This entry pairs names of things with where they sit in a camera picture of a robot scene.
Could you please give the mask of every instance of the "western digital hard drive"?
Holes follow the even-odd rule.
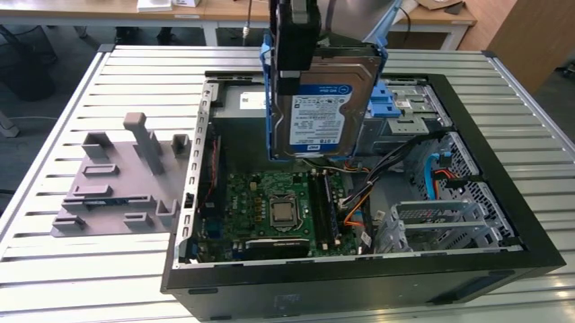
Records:
[[[272,92],[273,159],[337,157],[353,152],[381,57],[373,46],[316,48],[297,94]]]

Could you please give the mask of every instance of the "green motherboard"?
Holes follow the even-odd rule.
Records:
[[[327,178],[331,197],[336,201],[344,197],[343,181],[337,173]],[[225,195],[223,242],[241,243],[247,240],[280,238],[307,239],[309,257],[356,253],[351,230],[340,234],[337,246],[331,246],[327,250],[317,247],[308,173],[228,174]],[[211,254],[215,261],[237,260],[229,245],[225,248],[220,247]]]

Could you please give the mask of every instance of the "ram slot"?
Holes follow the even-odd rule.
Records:
[[[308,174],[307,187],[309,189],[309,206],[312,209],[315,242],[317,248],[327,250],[336,244],[337,220],[335,205],[327,177],[323,174]]]

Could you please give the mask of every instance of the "wooden desk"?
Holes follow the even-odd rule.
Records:
[[[204,19],[207,20],[240,20],[245,21],[248,11],[247,0],[208,0],[204,10]],[[428,10],[417,6],[409,13],[411,24],[413,25],[468,25],[477,22],[473,15],[467,9],[463,9],[459,15],[449,15],[443,10]],[[252,2],[252,21],[267,22],[269,20],[268,3],[253,0]]]
[[[155,26],[200,27],[205,44],[217,46],[217,28],[241,28],[247,18],[247,0],[203,0],[192,7],[173,6],[172,11],[141,12],[137,0],[3,0],[3,24],[68,26]],[[467,28],[476,22],[467,10],[449,15],[419,6],[411,13],[412,32],[445,33],[441,50],[455,50]],[[252,27],[268,27],[268,4],[252,3]],[[407,31],[407,20],[392,26],[392,31]]]

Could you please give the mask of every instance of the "slotted aluminum table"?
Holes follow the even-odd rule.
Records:
[[[445,74],[567,266],[459,306],[301,316],[276,321],[575,321],[574,145],[496,59],[479,52],[393,50],[385,71]],[[127,112],[160,140],[191,135],[204,71],[260,70],[257,48],[117,46],[101,51],[0,218],[0,318],[7,322],[193,322],[159,292],[168,234],[52,238],[87,131],[112,141]]]

